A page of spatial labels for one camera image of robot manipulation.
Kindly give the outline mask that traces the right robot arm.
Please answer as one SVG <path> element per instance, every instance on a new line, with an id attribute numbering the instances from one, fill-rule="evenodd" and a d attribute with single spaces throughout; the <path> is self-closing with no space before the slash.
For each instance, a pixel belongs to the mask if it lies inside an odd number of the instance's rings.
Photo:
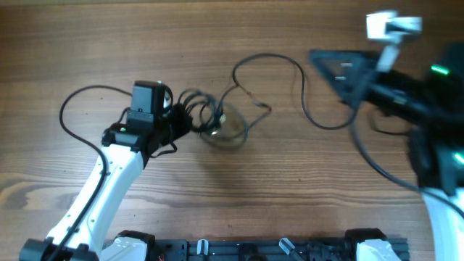
<path id="1" fill-rule="evenodd" d="M 353 125 L 352 140 L 368 164 L 390 181 L 422 194 L 434 236 L 437 260 L 463 259 L 463 43 L 447 46 L 426 77 L 396 70 L 378 72 L 379 56 L 369 51 L 313 49 L 309 60 L 343 103 L 356 113 L 362 102 L 399 117 L 406 130 L 408 157 L 417 185 L 395 178 L 368 155 Z"/>

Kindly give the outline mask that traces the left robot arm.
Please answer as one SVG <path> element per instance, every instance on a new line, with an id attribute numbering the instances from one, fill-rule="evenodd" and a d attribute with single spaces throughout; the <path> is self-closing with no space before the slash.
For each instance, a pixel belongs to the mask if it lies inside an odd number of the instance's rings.
<path id="1" fill-rule="evenodd" d="M 28 239 L 20 260 L 161 260 L 148 233 L 123 231 L 109 246 L 105 236 L 122 199 L 149 159 L 189 132 L 188 117 L 163 82 L 138 80 L 125 115 L 106 129 L 98 160 L 66 215 L 43 241 Z"/>

